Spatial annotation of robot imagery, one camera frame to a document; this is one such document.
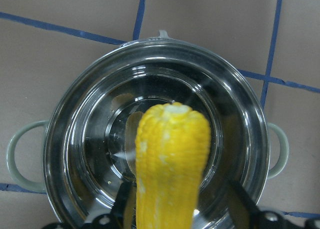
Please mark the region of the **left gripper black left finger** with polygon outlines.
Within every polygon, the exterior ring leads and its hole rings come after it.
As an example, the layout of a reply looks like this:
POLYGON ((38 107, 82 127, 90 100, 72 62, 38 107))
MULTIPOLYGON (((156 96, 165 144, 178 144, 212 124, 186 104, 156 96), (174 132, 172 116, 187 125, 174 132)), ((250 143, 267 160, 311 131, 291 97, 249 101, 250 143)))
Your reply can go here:
POLYGON ((136 229, 136 191, 135 182, 123 182, 110 211, 114 229, 136 229))

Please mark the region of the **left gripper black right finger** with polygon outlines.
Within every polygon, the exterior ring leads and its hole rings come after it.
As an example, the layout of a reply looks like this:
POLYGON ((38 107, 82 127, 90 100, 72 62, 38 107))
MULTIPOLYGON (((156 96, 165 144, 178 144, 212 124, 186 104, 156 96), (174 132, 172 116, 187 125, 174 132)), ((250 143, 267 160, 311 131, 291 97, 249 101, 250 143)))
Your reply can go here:
POLYGON ((227 209, 236 229, 256 228, 259 209, 238 181, 228 181, 227 209))

